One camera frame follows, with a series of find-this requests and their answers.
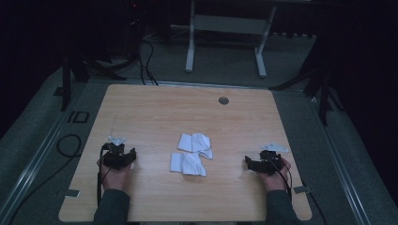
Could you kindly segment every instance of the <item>wooden table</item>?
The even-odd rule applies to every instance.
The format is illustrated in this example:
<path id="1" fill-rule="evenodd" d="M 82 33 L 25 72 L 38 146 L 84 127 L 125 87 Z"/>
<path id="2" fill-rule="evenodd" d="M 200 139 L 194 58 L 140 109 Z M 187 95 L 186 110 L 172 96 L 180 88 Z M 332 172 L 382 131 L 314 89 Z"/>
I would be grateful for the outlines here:
<path id="1" fill-rule="evenodd" d="M 220 97 L 229 103 L 222 105 Z M 214 154 L 213 160 L 202 157 L 207 176 L 170 172 L 181 134 L 197 132 L 210 138 Z M 127 138 L 127 150 L 137 151 L 129 221 L 265 220 L 265 190 L 255 172 L 247 170 L 244 157 L 259 160 L 260 145 L 271 142 L 290 149 L 268 90 L 114 84 L 70 184 L 80 196 L 65 198 L 61 220 L 92 220 L 97 209 L 96 161 L 109 135 Z M 292 164 L 293 187 L 301 186 L 292 152 L 282 155 Z M 311 218 L 304 193 L 293 193 L 293 205 L 300 219 Z"/>

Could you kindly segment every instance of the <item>human hand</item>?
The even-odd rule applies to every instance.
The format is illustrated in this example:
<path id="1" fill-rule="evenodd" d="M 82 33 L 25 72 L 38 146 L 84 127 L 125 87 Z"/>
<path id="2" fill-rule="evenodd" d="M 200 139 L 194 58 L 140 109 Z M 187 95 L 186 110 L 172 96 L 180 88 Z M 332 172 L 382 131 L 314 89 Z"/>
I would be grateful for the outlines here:
<path id="1" fill-rule="evenodd" d="M 283 175 L 284 179 L 287 181 L 287 172 L 288 170 L 290 170 L 290 163 L 284 159 L 283 157 L 281 157 L 282 159 L 282 163 L 283 163 L 283 167 L 280 170 L 281 174 Z M 270 192 L 272 190 L 286 190 L 287 186 L 286 183 L 284 182 L 284 180 L 281 178 L 281 176 L 276 172 L 273 175 L 269 175 L 267 173 L 257 173 L 258 176 L 263 180 L 264 182 L 264 186 L 266 187 L 266 191 Z"/>
<path id="2" fill-rule="evenodd" d="M 127 191 L 129 189 L 129 181 L 130 181 L 130 168 L 131 164 L 128 166 L 118 170 L 111 169 L 109 167 L 101 166 L 101 180 L 102 186 L 104 190 L 107 189 L 118 189 L 122 191 Z"/>

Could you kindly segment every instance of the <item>white cloth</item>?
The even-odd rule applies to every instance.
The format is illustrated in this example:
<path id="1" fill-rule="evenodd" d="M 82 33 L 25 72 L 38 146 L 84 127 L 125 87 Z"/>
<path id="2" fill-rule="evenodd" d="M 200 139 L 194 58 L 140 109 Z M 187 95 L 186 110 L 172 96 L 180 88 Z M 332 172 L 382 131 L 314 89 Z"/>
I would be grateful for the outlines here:
<path id="1" fill-rule="evenodd" d="M 196 153 L 207 159 L 213 159 L 213 151 L 210 148 L 210 139 L 202 133 L 194 133 L 192 135 L 183 133 L 179 140 L 179 150 Z"/>
<path id="2" fill-rule="evenodd" d="M 287 149 L 285 146 L 275 142 L 271 142 L 268 145 L 261 145 L 260 148 L 273 152 L 289 152 L 289 149 Z"/>
<path id="3" fill-rule="evenodd" d="M 172 153 L 170 163 L 171 172 L 206 176 L 205 167 L 203 167 L 199 156 L 213 159 L 209 137 L 202 133 L 194 133 L 192 135 L 183 133 L 177 149 L 186 151 L 186 153 Z"/>
<path id="4" fill-rule="evenodd" d="M 181 172 L 185 175 L 206 176 L 206 170 L 198 153 L 172 153 L 170 171 Z"/>
<path id="5" fill-rule="evenodd" d="M 108 140 L 111 141 L 114 145 L 119 146 L 126 141 L 126 138 L 114 138 L 112 136 L 108 136 Z"/>

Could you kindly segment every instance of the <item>dark sleeve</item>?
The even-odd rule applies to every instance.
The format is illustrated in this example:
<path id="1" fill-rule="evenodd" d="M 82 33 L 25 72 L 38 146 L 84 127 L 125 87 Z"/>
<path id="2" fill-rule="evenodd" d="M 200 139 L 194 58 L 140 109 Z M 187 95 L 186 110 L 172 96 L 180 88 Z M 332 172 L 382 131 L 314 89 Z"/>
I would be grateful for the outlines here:
<path id="1" fill-rule="evenodd" d="M 94 215 L 93 224 L 126 224 L 130 208 L 130 196 L 121 190 L 108 189 L 102 195 Z"/>
<path id="2" fill-rule="evenodd" d="M 287 192 L 273 190 L 267 194 L 267 225 L 302 225 L 298 219 Z"/>

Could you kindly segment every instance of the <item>white metal frame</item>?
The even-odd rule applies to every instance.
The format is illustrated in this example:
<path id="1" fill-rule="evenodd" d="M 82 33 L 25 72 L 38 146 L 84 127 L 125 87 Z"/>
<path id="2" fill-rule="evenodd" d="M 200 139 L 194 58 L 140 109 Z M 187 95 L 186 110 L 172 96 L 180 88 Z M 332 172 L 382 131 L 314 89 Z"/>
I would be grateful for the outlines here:
<path id="1" fill-rule="evenodd" d="M 195 14 L 195 0 L 191 0 L 190 45 L 188 47 L 185 70 L 187 72 L 193 71 L 195 30 L 234 32 L 262 36 L 260 45 L 254 48 L 254 56 L 257 62 L 259 76 L 266 78 L 267 73 L 264 65 L 263 50 L 266 45 L 269 28 L 271 27 L 275 11 L 276 7 L 272 7 L 267 20 L 198 15 Z"/>

